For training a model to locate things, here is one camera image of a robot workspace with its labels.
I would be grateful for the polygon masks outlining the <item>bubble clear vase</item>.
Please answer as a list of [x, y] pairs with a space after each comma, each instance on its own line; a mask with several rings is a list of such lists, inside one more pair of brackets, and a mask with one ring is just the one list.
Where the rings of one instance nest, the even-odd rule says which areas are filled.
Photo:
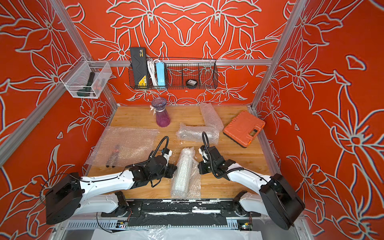
[[198, 200], [201, 198], [201, 175], [195, 160], [195, 148], [184, 148], [171, 182], [171, 198]]

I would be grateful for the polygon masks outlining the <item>bubble wrap sheet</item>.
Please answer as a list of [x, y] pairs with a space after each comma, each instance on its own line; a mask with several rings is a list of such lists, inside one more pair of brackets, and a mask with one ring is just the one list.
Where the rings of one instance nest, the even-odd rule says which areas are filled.
[[87, 165], [105, 167], [114, 147], [120, 145], [119, 160], [116, 167], [125, 167], [146, 161], [156, 148], [157, 129], [128, 128], [108, 126], [102, 133]]

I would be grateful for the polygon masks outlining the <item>purple blue glass vase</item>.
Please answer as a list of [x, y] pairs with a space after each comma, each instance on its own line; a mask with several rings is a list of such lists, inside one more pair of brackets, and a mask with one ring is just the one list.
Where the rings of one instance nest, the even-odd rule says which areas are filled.
[[151, 111], [153, 111], [153, 115], [156, 116], [156, 123], [161, 128], [165, 128], [171, 123], [166, 106], [167, 100], [162, 97], [153, 99], [150, 106]]

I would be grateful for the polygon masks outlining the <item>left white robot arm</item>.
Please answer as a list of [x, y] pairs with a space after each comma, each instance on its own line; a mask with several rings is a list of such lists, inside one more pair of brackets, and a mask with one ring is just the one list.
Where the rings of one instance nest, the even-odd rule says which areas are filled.
[[122, 217], [130, 206], [123, 194], [125, 190], [136, 189], [171, 179], [177, 166], [159, 155], [142, 165], [134, 165], [121, 173], [81, 178], [71, 173], [50, 188], [45, 194], [46, 223], [56, 225], [72, 216], [102, 213], [107, 217]]

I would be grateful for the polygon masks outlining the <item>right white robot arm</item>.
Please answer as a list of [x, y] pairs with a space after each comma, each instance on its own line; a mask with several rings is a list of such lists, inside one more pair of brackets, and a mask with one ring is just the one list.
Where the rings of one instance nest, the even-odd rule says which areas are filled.
[[254, 192], [241, 191], [233, 198], [232, 211], [237, 215], [266, 215], [281, 229], [289, 230], [305, 209], [303, 200], [282, 175], [267, 176], [246, 169], [233, 160], [225, 160], [216, 147], [201, 146], [199, 153], [203, 158], [198, 164], [200, 175], [211, 173]]

